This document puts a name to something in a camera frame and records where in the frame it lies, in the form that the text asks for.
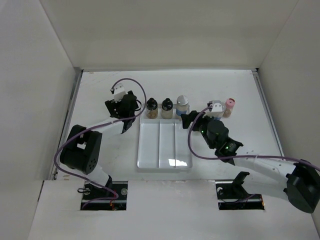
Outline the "silver-cap blue-label bottle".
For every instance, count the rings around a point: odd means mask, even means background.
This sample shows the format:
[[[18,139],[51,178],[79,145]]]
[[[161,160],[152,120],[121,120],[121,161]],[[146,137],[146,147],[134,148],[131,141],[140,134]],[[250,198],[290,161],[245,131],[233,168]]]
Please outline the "silver-cap blue-label bottle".
[[[175,114],[180,119],[182,114],[186,114],[189,107],[189,100],[185,95],[178,96],[176,100]]]

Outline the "black-cap white powder bottle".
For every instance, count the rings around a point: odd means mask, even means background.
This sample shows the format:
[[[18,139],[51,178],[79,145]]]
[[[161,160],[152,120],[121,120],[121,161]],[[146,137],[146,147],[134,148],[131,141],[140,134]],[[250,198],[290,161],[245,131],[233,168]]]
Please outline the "black-cap white powder bottle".
[[[161,103],[161,117],[163,119],[171,119],[173,117],[173,102],[170,98],[166,98]]]

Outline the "black-cap brown spice bottle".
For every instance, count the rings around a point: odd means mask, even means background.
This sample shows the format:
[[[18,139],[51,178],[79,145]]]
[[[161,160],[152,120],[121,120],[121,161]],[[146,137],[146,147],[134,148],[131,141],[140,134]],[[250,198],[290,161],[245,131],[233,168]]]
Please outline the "black-cap brown spice bottle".
[[[156,119],[158,117],[158,102],[153,98],[149,98],[146,102],[146,117]]]

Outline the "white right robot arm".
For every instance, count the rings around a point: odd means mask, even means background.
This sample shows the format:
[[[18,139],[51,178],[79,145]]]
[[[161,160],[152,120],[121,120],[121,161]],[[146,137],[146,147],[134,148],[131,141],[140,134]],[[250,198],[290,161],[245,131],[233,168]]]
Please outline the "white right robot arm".
[[[253,170],[279,183],[271,187],[278,198],[287,200],[298,210],[311,214],[320,201],[320,169],[304,159],[287,156],[260,155],[258,153],[238,155],[244,145],[229,137],[229,129],[222,121],[208,116],[204,111],[182,114],[182,127],[188,134],[199,132],[211,150],[213,157],[197,154],[187,137],[190,152],[197,158],[208,161],[220,160],[232,166]]]

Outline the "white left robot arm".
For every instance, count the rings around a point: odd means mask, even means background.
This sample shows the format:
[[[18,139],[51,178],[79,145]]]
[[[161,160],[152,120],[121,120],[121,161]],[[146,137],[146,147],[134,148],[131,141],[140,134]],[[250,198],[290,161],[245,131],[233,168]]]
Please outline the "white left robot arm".
[[[112,178],[98,166],[103,136],[110,138],[127,132],[136,120],[141,102],[133,91],[122,90],[105,105],[110,118],[92,127],[74,125],[58,155],[61,164],[76,171],[74,176],[95,185],[96,195],[103,200],[112,195]]]

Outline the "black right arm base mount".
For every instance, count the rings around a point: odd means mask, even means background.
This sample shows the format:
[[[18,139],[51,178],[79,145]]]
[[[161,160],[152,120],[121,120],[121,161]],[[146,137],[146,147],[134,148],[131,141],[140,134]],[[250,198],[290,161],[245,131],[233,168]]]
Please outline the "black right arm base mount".
[[[233,196],[236,199],[238,199],[238,201],[244,200],[247,197],[249,197],[249,194],[247,193],[247,191],[243,187],[243,183],[245,181],[245,178],[249,175],[250,175],[249,172],[241,171],[231,183],[231,189],[233,192]]]

